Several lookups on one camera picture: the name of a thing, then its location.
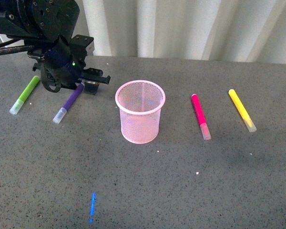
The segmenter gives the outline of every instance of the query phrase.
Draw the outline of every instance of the gray table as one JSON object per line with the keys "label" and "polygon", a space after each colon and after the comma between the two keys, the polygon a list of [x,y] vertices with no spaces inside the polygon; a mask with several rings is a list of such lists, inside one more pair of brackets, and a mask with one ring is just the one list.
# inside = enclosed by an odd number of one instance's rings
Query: gray table
{"label": "gray table", "polygon": [[[39,84],[9,113],[33,63],[26,54],[0,57],[0,228],[286,228],[286,65],[89,57],[87,66],[112,80],[96,96],[82,94],[57,125],[69,90]],[[114,100],[135,79],[167,97],[160,133],[144,145],[123,138]],[[247,130],[231,88],[257,132]]]}

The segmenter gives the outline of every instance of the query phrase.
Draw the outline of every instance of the mesh cup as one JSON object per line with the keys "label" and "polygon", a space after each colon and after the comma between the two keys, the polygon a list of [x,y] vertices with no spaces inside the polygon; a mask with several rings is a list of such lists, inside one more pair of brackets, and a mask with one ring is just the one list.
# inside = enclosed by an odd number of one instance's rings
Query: mesh cup
{"label": "mesh cup", "polygon": [[157,137],[165,102],[161,87],[146,80],[130,81],[118,89],[115,101],[120,108],[121,132],[128,141],[144,144]]}

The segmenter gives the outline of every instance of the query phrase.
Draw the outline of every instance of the white curtain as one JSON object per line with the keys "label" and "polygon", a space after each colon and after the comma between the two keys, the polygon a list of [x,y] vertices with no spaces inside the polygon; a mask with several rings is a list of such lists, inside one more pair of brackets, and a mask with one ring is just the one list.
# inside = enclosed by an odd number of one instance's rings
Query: white curtain
{"label": "white curtain", "polygon": [[286,63],[286,0],[76,2],[95,55]]}

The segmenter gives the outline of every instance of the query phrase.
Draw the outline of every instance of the purple marker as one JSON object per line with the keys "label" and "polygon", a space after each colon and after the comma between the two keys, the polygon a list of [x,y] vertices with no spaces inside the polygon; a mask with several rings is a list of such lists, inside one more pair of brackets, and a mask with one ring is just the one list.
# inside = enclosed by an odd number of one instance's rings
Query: purple marker
{"label": "purple marker", "polygon": [[59,110],[59,112],[56,114],[56,116],[53,118],[53,122],[60,123],[62,118],[65,116],[67,111],[70,109],[72,104],[75,102],[77,97],[82,93],[84,89],[84,85],[80,83],[77,88],[73,91],[73,93],[70,95],[66,103],[62,106],[62,108]]}

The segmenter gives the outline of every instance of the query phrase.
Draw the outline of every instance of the pink marker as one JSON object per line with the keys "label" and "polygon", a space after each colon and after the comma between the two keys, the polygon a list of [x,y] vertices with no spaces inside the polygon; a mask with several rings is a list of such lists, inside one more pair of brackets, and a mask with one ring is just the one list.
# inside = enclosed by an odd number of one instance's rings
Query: pink marker
{"label": "pink marker", "polygon": [[196,94],[192,95],[192,103],[195,109],[195,113],[198,119],[198,123],[200,125],[200,129],[202,132],[202,135],[204,137],[204,140],[210,140],[211,139],[211,134],[208,128],[208,125],[206,124],[206,120],[204,117],[204,112],[202,111],[202,108],[200,106],[200,102],[198,99],[198,96]]}

